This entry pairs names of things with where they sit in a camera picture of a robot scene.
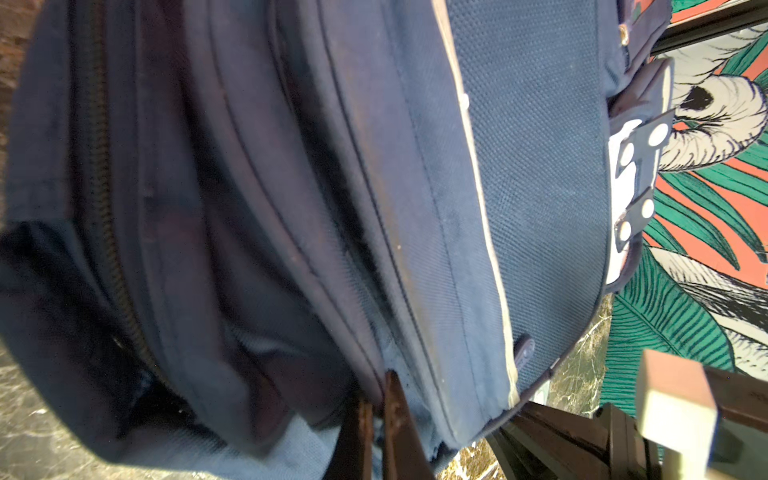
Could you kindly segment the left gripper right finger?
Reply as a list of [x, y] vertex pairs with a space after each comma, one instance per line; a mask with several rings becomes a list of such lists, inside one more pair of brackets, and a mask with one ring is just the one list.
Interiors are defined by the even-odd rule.
[[434, 480], [397, 373], [388, 371], [385, 380], [383, 478]]

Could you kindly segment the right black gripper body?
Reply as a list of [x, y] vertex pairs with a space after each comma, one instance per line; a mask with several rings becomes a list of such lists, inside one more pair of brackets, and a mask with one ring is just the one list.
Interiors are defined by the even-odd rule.
[[658, 445], [611, 403], [592, 418], [527, 403], [488, 438], [508, 479], [658, 479]]

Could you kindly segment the navy blue student backpack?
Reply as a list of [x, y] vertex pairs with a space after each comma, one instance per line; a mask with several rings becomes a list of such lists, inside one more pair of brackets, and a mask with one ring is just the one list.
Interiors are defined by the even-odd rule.
[[643, 253], [668, 1], [47, 1], [1, 336], [101, 458], [323, 479], [386, 373], [435, 475]]

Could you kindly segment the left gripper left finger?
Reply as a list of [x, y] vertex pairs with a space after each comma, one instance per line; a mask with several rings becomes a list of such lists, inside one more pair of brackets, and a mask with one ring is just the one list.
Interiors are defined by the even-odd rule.
[[371, 480], [373, 473], [373, 406], [358, 398], [347, 410], [324, 480]]

